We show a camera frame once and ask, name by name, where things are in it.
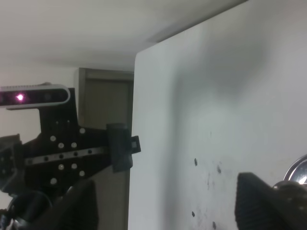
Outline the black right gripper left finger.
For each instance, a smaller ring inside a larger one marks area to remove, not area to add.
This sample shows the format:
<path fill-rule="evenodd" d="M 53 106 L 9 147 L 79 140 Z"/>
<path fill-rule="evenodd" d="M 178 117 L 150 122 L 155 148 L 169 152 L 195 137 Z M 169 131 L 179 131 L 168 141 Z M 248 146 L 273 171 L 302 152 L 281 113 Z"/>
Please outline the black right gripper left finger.
<path fill-rule="evenodd" d="M 99 215 L 95 183 L 82 180 L 31 224 L 32 230 L 96 230 Z"/>

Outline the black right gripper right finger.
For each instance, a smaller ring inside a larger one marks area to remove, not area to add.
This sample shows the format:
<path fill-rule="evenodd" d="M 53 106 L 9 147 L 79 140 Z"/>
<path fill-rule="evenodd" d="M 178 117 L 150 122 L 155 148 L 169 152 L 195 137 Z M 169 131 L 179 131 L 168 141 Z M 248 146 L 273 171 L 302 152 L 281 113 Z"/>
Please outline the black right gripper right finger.
<path fill-rule="evenodd" d="M 253 173 L 240 173 L 235 219 L 239 230 L 305 230 L 307 186 L 280 181 L 271 187 Z"/>

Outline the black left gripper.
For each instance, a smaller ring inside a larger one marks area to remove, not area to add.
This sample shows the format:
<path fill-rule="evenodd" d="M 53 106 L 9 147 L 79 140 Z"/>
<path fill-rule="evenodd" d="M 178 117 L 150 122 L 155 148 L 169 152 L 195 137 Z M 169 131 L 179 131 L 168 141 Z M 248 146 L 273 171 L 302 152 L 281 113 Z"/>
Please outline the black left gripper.
<path fill-rule="evenodd" d="M 133 166 L 132 155 L 141 152 L 139 136 L 132 137 L 124 123 L 107 124 L 106 131 L 81 127 L 75 89 L 69 90 L 71 97 L 64 104 L 28 108 L 39 111 L 40 133 L 35 139 L 23 143 L 18 134 L 1 137 L 3 193 L 64 193 L 111 163 L 115 173 Z"/>

